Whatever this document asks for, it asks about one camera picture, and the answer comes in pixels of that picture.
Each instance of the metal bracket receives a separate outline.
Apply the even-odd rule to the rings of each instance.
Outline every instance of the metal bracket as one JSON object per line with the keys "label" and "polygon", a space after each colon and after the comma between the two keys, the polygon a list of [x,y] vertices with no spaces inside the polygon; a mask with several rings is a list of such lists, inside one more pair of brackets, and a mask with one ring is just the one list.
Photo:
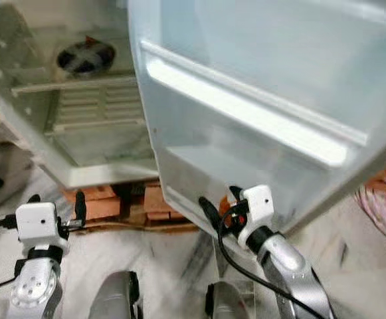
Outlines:
{"label": "metal bracket", "polygon": [[[265,258],[267,253],[270,253],[269,258]],[[324,318],[334,318],[327,294],[311,264],[283,236],[275,235],[269,238],[259,251],[257,260],[271,283],[288,291]],[[276,298],[281,318],[315,318],[284,297],[277,294]]]}
{"label": "metal bracket", "polygon": [[60,267],[50,258],[26,261],[11,291],[8,319],[52,318],[60,302]]}

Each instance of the marble floor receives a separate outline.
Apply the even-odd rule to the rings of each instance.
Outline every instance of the marble floor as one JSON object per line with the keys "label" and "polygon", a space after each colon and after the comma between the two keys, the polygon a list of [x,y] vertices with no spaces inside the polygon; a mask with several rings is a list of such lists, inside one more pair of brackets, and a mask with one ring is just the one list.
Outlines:
{"label": "marble floor", "polygon": [[[71,205],[37,167],[27,185],[0,204],[0,216],[14,212],[34,193],[54,201],[62,218],[70,216]],[[351,197],[289,239],[312,262],[338,318],[386,319],[386,238]],[[70,252],[62,262],[64,295],[55,318],[87,318],[101,282],[125,269],[138,273],[144,318],[205,318],[207,285],[220,276],[207,234],[105,231],[73,234],[69,243]],[[12,277],[20,257],[16,232],[0,229],[0,282]],[[252,260],[239,262],[254,266]],[[231,267],[223,277],[247,286]],[[249,286],[254,290],[256,317],[279,318],[273,293]],[[9,287],[0,289],[0,318],[5,317],[8,293]]]}

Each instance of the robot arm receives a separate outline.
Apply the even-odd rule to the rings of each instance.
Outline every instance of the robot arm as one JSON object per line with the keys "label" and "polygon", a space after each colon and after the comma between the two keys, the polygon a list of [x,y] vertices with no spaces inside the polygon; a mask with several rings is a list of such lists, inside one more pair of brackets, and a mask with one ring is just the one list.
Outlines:
{"label": "robot arm", "polygon": [[85,223],[83,193],[76,194],[76,219],[62,225],[53,203],[29,200],[16,212],[17,231],[26,259],[11,291],[7,319],[47,319],[60,302],[60,263],[68,252],[68,234]]}
{"label": "robot arm", "polygon": [[[223,229],[223,235],[232,233],[243,249],[250,249],[257,255],[257,261],[271,284],[322,317],[334,319],[326,292],[310,263],[280,233],[271,230],[274,207],[269,187],[259,185],[246,190],[230,187],[230,190],[235,197],[227,212],[231,216],[231,226]],[[204,197],[199,203],[212,226],[218,230],[221,224],[218,211]],[[279,294],[276,294],[276,299],[283,319],[316,318]]]}

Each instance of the open refrigerator door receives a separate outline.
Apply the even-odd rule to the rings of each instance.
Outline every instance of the open refrigerator door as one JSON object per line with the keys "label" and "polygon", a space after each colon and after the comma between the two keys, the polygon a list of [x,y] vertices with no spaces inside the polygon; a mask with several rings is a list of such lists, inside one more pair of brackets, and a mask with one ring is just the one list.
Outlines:
{"label": "open refrigerator door", "polygon": [[165,200],[207,232],[200,196],[268,185],[285,232],[386,164],[386,3],[137,0],[129,16]]}

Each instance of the white plastic surface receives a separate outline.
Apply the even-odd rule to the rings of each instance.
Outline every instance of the white plastic surface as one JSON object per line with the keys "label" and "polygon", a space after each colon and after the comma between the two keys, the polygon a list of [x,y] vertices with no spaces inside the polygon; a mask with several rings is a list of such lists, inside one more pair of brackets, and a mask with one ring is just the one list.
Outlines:
{"label": "white plastic surface", "polygon": [[243,199],[247,199],[248,214],[247,223],[239,233],[237,242],[240,247],[247,249],[246,241],[254,230],[261,226],[272,228],[274,216],[274,204],[272,202],[271,189],[267,185],[257,185],[245,189],[242,192]]}
{"label": "white plastic surface", "polygon": [[17,232],[23,244],[23,252],[40,246],[57,246],[66,254],[67,240],[60,237],[57,229],[55,205],[53,203],[30,203],[15,211]]}
{"label": "white plastic surface", "polygon": [[[108,72],[79,78],[57,66],[85,36],[114,46]],[[65,188],[156,178],[126,2],[0,1],[0,122]]]}
{"label": "white plastic surface", "polygon": [[268,185],[285,231],[384,164],[386,1],[128,7],[165,200],[208,232],[199,196]]}

